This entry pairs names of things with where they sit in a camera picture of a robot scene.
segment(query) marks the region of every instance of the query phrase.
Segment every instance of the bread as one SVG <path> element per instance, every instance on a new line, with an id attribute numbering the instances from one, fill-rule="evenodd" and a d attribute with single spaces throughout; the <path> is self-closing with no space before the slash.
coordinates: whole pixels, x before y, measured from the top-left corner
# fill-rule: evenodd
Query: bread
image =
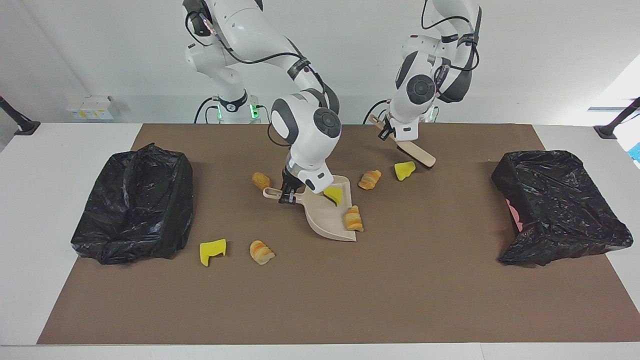
<path id="1" fill-rule="evenodd" d="M 251 243 L 251 246 L 249 246 L 249 254 L 251 254 L 253 260 L 259 265 L 268 263 L 269 260 L 276 256 L 276 254 L 260 240 L 255 240 Z"/>
<path id="2" fill-rule="evenodd" d="M 376 187 L 378 180 L 380 180 L 380 176 L 382 176 L 382 173 L 378 170 L 367 171 L 362 176 L 358 186 L 364 190 L 371 190 Z"/>
<path id="3" fill-rule="evenodd" d="M 349 208 L 344 214 L 344 225 L 349 231 L 364 231 L 362 219 L 360 218 L 360 209 L 357 205 Z"/>
<path id="4" fill-rule="evenodd" d="M 256 172 L 253 176 L 251 176 L 251 180 L 253 183 L 258 186 L 260 191 L 263 191 L 265 188 L 271 187 L 271 179 L 264 175 L 262 172 Z"/>

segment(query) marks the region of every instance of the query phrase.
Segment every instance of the green light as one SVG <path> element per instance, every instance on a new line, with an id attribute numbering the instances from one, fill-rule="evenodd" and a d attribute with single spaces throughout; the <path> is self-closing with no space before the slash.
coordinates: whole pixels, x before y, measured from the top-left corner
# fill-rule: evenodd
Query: green light
<path id="1" fill-rule="evenodd" d="M 260 117 L 260 113 L 258 112 L 259 111 L 258 108 L 256 108 L 253 104 L 249 104 L 249 108 L 251 109 L 251 116 L 254 119 L 257 119 L 257 118 Z"/>

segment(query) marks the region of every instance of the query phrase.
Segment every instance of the bin covered with black bag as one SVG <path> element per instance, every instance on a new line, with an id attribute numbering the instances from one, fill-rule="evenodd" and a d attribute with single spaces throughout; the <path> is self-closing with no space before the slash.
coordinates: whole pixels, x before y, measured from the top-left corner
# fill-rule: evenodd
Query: bin covered with black bag
<path id="1" fill-rule="evenodd" d="M 169 259 L 187 243 L 192 219 L 189 160 L 150 144 L 109 158 L 71 244 L 101 264 Z"/>
<path id="2" fill-rule="evenodd" d="M 626 225 L 570 152 L 509 152 L 492 179 L 517 224 L 515 241 L 499 258 L 504 264 L 546 265 L 633 243 Z"/>

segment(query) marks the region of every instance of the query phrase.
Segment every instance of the brown table mat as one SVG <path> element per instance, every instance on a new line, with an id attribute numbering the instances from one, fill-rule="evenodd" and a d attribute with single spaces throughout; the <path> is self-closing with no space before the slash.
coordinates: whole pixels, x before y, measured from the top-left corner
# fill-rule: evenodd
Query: brown table mat
<path id="1" fill-rule="evenodd" d="M 425 124 L 438 163 L 404 182 L 408 161 L 372 126 L 345 126 L 328 165 L 351 180 L 365 232 L 325 240 L 301 206 L 263 199 L 251 174 L 280 186 L 287 149 L 266 126 L 144 125 L 133 149 L 182 151 L 196 215 L 173 260 L 101 266 L 79 258 L 39 344 L 305 344 L 640 341 L 640 315 L 606 256 L 503 266 L 514 238 L 490 175 L 508 151 L 543 149 L 531 126 Z M 383 176 L 369 192 L 366 170 Z M 198 245 L 226 238 L 200 264 Z M 261 239 L 276 253 L 259 266 Z"/>

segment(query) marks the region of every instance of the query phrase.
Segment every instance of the black stand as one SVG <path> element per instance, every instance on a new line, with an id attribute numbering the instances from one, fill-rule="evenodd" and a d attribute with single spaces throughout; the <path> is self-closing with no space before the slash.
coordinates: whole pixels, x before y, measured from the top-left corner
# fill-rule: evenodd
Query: black stand
<path id="1" fill-rule="evenodd" d="M 0 108 L 2 108 L 5 113 L 9 114 L 13 121 L 18 124 L 18 131 L 16 131 L 14 135 L 31 135 L 36 131 L 36 129 L 38 129 L 38 126 L 40 126 L 39 121 L 31 121 L 31 119 L 9 105 L 9 103 L 5 101 L 4 97 L 1 96 Z"/>
<path id="2" fill-rule="evenodd" d="M 634 100 L 634 102 L 632 102 L 626 109 L 622 110 L 620 115 L 618 115 L 609 125 L 594 126 L 593 128 L 596 129 L 596 133 L 598 133 L 598 135 L 603 139 L 617 139 L 616 135 L 613 135 L 613 130 L 616 126 L 622 124 L 629 115 L 636 112 L 638 108 L 640 108 L 640 97 Z"/>

